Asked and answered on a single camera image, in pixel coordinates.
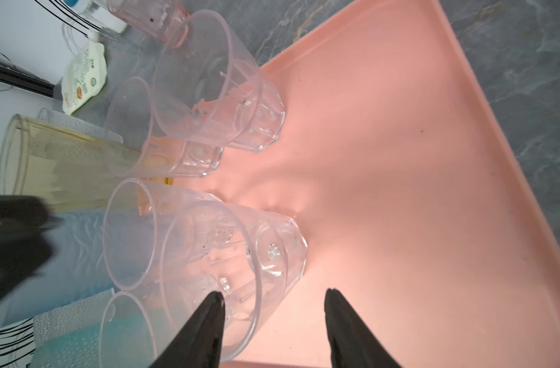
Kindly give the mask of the pink tray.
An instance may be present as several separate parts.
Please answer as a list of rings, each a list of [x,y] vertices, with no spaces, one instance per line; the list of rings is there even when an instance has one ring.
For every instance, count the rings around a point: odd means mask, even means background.
[[[177,181],[308,243],[235,363],[330,366],[336,288],[401,366],[560,367],[560,248],[441,5],[353,2],[263,69],[278,141]]]

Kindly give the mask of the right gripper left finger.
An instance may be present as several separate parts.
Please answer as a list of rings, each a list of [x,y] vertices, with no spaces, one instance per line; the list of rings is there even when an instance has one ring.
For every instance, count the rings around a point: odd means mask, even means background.
[[[210,292],[150,367],[219,367],[225,312],[222,293]]]

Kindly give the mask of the blue glass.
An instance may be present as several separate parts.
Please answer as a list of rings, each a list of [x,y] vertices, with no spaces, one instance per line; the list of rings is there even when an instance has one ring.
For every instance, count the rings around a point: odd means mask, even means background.
[[[37,274],[0,301],[0,328],[114,287],[103,259],[104,209],[57,213],[44,234],[55,249]]]

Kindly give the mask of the teal glass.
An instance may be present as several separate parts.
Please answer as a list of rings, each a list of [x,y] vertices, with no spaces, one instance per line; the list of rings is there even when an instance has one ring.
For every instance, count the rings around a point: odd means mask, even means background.
[[[50,340],[34,351],[30,366],[148,367],[154,359],[149,328],[138,314]]]

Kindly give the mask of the clear tall glass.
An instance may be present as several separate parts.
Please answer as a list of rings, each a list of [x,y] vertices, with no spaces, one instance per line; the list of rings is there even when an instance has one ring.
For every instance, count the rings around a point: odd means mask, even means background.
[[[219,198],[144,179],[117,185],[103,220],[103,257],[117,288],[131,291],[158,280],[169,227],[184,208],[200,201]]]

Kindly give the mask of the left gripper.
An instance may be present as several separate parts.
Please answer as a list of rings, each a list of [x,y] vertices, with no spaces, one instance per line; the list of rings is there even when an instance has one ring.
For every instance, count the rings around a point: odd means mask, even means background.
[[[59,219],[35,196],[0,196],[0,301],[53,258]]]

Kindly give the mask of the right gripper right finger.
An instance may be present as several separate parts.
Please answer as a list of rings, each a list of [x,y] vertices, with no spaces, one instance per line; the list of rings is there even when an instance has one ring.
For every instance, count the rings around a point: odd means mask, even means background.
[[[338,289],[327,289],[324,313],[332,367],[401,368]]]

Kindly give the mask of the frosted textured glass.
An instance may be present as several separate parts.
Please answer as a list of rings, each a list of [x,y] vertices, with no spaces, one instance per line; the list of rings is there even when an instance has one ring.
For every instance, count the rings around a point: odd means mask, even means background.
[[[114,289],[109,289],[35,316],[32,320],[35,346],[100,323],[104,309],[114,294]]]

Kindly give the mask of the amber glass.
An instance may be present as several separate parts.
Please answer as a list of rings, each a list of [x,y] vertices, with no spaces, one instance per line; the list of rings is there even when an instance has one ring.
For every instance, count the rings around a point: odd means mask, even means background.
[[[56,212],[103,208],[122,179],[105,163],[103,141],[16,114],[0,157],[0,195],[36,196]]]

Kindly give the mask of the clear faceted glass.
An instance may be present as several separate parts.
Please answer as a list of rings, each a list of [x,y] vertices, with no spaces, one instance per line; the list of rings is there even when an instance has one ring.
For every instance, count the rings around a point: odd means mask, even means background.
[[[119,177],[201,178],[218,169],[224,152],[165,133],[154,117],[149,84],[139,77],[120,85],[104,129],[105,162]]]

